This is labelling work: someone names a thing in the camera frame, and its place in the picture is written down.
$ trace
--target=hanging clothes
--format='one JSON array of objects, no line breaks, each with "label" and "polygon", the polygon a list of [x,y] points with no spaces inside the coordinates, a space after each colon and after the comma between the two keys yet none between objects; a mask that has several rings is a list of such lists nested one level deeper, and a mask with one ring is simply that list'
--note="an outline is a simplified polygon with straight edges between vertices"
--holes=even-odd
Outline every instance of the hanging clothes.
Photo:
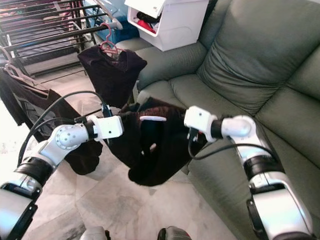
[{"label": "hanging clothes", "polygon": [[120,52],[117,59],[93,46],[78,55],[95,91],[112,107],[121,109],[132,94],[140,71],[147,61],[135,52]]},{"label": "hanging clothes", "polygon": [[[118,115],[124,132],[110,139],[110,151],[130,170],[131,181],[144,186],[163,184],[191,160],[184,126],[186,110],[149,98],[144,104],[126,105]],[[166,121],[141,120],[141,116],[159,116]],[[204,136],[192,144],[197,153],[206,143]]]},{"label": "hanging clothes", "polygon": [[[45,109],[60,98],[60,95],[51,89],[45,92],[48,93],[48,96],[24,88],[23,83],[17,82],[7,74],[4,68],[0,68],[0,97],[18,125],[25,123],[30,129]],[[74,119],[80,115],[63,100],[49,112],[43,121],[59,117]],[[53,129],[61,124],[63,124],[62,121],[50,122],[41,127],[34,137],[38,142],[44,141],[50,137]],[[91,140],[70,152],[65,160],[77,174],[85,175],[96,169],[101,153],[102,144]]]}]

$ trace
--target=green sofa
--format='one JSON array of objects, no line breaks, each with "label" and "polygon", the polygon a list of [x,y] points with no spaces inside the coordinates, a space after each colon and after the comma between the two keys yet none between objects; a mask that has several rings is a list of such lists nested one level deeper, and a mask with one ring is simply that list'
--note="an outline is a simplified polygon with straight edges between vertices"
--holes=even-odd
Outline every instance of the green sofa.
[{"label": "green sofa", "polygon": [[[118,44],[148,64],[138,102],[152,96],[217,116],[262,123],[320,236],[320,3],[219,0],[198,42],[161,52],[142,39]],[[203,155],[229,144],[218,141]],[[240,240],[257,239],[246,207],[248,180],[235,150],[192,160],[188,176]]]}]

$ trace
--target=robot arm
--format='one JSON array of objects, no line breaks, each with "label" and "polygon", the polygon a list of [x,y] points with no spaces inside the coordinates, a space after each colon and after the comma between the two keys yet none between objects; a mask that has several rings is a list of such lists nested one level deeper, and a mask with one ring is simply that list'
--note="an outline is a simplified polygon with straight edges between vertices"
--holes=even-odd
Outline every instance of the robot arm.
[{"label": "robot arm", "polygon": [[69,152],[86,141],[116,138],[122,133],[119,116],[91,115],[84,123],[55,128],[0,186],[0,240],[23,237],[38,208],[35,202],[43,186]]},{"label": "robot arm", "polygon": [[252,118],[239,115],[218,119],[208,111],[192,106],[186,111],[184,124],[191,129],[190,141],[200,131],[208,142],[227,138],[236,144],[249,181],[251,199],[247,201],[247,208],[253,230],[260,239],[314,239],[312,219],[306,206],[295,192],[262,128]]}]

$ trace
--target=clothes hanger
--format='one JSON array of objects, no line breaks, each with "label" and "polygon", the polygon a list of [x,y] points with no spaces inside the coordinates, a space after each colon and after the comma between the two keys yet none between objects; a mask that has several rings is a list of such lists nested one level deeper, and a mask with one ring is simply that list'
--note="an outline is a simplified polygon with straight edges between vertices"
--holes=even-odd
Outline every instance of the clothes hanger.
[{"label": "clothes hanger", "polygon": [[110,38],[110,36],[112,34],[110,26],[105,22],[101,23],[100,26],[106,26],[108,28],[108,30],[109,30],[109,34],[106,36],[105,41],[103,41],[100,44],[101,50],[106,54],[117,54],[117,55],[119,55],[124,50],[121,49],[121,48],[117,48],[116,45],[112,41],[109,40],[109,38]]},{"label": "clothes hanger", "polygon": [[14,65],[12,65],[12,63],[14,61],[11,58],[10,54],[7,52],[7,50],[3,46],[0,46],[0,50],[4,54],[4,56],[6,57],[6,60],[5,60],[6,64],[5,64],[3,69],[9,74],[10,77],[27,84],[27,85],[23,85],[26,89],[32,90],[32,91],[34,91],[36,93],[39,93],[39,94],[42,94],[42,95],[44,95],[46,97],[48,96],[47,92],[35,88],[34,86],[30,85],[30,82],[33,83],[35,86],[39,85],[39,86],[41,86],[42,88],[44,88],[45,90],[48,91],[49,89],[47,87],[45,87],[43,84],[37,82],[36,80],[32,79],[31,77],[29,77],[27,75],[24,75],[19,68],[17,68]]},{"label": "clothes hanger", "polygon": [[11,58],[10,54],[7,52],[7,50],[6,50],[3,46],[0,46],[0,50],[1,50],[1,52],[4,54],[4,56],[6,57],[5,62],[6,62],[7,64],[12,64],[14,61],[13,61],[13,59]]},{"label": "clothes hanger", "polygon": [[27,76],[27,75],[24,75],[22,73],[22,71],[15,67],[14,65],[12,65],[11,63],[7,63],[5,66],[4,66],[4,70],[9,74],[10,77],[12,77],[13,79],[16,79],[16,80],[19,80],[27,85],[23,85],[26,89],[30,89],[34,92],[37,92],[39,94],[42,94],[42,95],[45,95],[45,96],[48,96],[48,93],[43,91],[43,90],[40,90],[38,88],[35,88],[34,86],[32,86],[30,84],[33,83],[35,86],[41,86],[42,88],[44,88],[44,90],[48,91],[49,89],[44,86],[43,84],[37,82],[36,80],[32,79],[31,77]]}]

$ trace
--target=marble floor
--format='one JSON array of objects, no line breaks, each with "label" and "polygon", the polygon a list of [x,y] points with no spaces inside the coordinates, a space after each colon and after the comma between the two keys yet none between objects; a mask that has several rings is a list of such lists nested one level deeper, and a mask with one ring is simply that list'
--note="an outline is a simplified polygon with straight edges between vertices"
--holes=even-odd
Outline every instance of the marble floor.
[{"label": "marble floor", "polygon": [[[45,83],[59,94],[93,90],[83,71],[74,67],[37,78],[45,82],[63,73],[77,72]],[[80,113],[99,107],[89,94],[68,102]],[[0,180],[15,169],[17,153],[28,133],[17,126],[0,101]],[[44,186],[38,210],[23,240],[77,240],[86,228],[103,226],[113,240],[156,240],[161,228],[185,229],[193,240],[235,240],[216,213],[179,171],[156,187],[128,179],[128,168],[103,146],[96,170],[77,175],[65,161]]]}]

